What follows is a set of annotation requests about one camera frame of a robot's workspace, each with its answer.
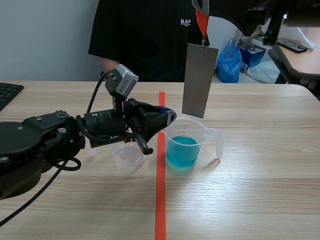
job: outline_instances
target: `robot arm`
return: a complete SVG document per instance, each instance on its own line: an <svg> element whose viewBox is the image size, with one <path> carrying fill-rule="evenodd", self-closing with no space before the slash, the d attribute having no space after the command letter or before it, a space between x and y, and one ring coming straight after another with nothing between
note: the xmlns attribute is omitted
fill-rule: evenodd
<svg viewBox="0 0 320 240"><path fill-rule="evenodd" d="M320 0L192 0L192 3L203 14L230 21L245 36L251 36L258 25L271 18L264 45L276 44L282 24L320 27Z"/></svg>
<svg viewBox="0 0 320 240"><path fill-rule="evenodd" d="M59 110L23 122L0 123L0 200L28 192L38 184L41 174L52 167L78 170L81 162L75 156L85 148L85 136L92 148L136 142L143 154L153 153L149 140L169 126L177 114L166 107L127 100L138 77L121 64L104 74L104 78L113 97L113 109L76 118ZM67 160L77 166L59 164Z"/></svg>

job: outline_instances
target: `table surface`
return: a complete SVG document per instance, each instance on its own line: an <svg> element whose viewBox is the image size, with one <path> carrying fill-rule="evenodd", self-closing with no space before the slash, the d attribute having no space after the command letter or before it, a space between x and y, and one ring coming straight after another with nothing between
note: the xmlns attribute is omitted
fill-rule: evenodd
<svg viewBox="0 0 320 240"><path fill-rule="evenodd" d="M307 74L306 78L308 75L311 75L309 77L312 78L314 77L312 75L320 75L320 27L310 27L306 33L306 37L316 44L313 51L308 50L303 53L295 53L282 46L279 46L279 49L286 58L283 62L288 68L301 74Z"/></svg>
<svg viewBox="0 0 320 240"><path fill-rule="evenodd" d="M0 112L0 121L22 121L59 109L83 115L94 82L11 81L25 89ZM130 97L166 105L181 114L183 83L138 83ZM93 111L112 108L101 87ZM223 132L223 159L213 141L195 165L166 166L168 240L318 240L320 236L320 104L291 84L211 85L206 127ZM156 153L157 137L149 144ZM152 240L155 235L156 159L118 166L109 146L96 158L86 148L82 168L62 172L47 191L3 226L3 240ZM31 198L0 202L0 219Z"/></svg>

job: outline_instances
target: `blue plastic bag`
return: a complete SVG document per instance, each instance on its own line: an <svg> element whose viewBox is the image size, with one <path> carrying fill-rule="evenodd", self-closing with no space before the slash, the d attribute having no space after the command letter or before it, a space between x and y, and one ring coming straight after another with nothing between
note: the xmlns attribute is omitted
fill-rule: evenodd
<svg viewBox="0 0 320 240"><path fill-rule="evenodd" d="M235 40L230 39L223 49L218 60L218 77L221 82L237 84L242 67L242 57L240 49L236 48Z"/></svg>

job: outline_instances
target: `measuring cup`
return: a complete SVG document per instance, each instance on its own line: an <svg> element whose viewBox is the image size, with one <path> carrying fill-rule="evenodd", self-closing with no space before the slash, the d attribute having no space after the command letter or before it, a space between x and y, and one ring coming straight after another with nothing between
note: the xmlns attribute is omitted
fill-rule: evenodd
<svg viewBox="0 0 320 240"><path fill-rule="evenodd" d="M223 156L224 141L221 132L206 128L196 120L177 118L162 132L166 135L166 157L177 167L193 165L207 138L216 139L216 156Z"/></svg>
<svg viewBox="0 0 320 240"><path fill-rule="evenodd" d="M146 158L137 143L118 142L111 145L115 160L123 167L135 167L140 165Z"/></svg>

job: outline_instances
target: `person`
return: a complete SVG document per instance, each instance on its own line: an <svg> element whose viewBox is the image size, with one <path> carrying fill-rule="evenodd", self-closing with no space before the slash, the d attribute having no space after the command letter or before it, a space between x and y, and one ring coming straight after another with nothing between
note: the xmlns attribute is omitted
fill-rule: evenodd
<svg viewBox="0 0 320 240"><path fill-rule="evenodd" d="M121 63L139 82L184 82L188 43L202 39L191 0L100 0L88 53L104 72Z"/></svg>

